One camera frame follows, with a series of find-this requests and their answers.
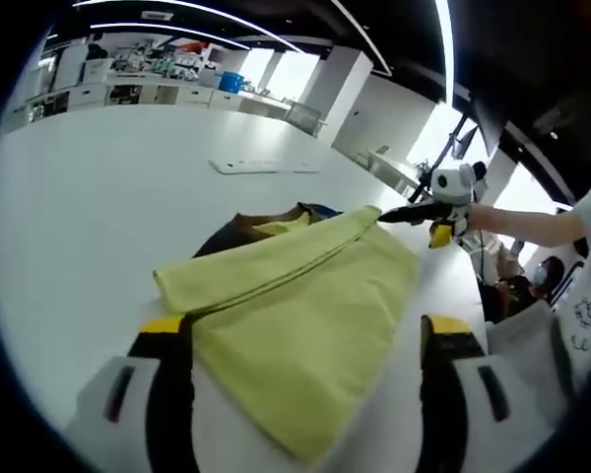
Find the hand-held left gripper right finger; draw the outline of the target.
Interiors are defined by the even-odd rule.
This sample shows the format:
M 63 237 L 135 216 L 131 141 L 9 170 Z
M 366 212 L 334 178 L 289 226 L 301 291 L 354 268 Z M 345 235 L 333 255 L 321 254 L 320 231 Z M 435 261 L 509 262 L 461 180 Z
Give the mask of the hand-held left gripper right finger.
M 422 472 L 512 472 L 550 436 L 533 390 L 466 322 L 421 319 Z

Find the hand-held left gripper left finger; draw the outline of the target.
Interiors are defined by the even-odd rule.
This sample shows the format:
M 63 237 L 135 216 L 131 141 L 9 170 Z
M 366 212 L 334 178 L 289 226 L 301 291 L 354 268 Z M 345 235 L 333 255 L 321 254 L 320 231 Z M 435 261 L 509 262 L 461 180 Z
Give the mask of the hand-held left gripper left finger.
M 97 472 L 196 472 L 192 321 L 153 320 L 77 396 L 68 441 Z

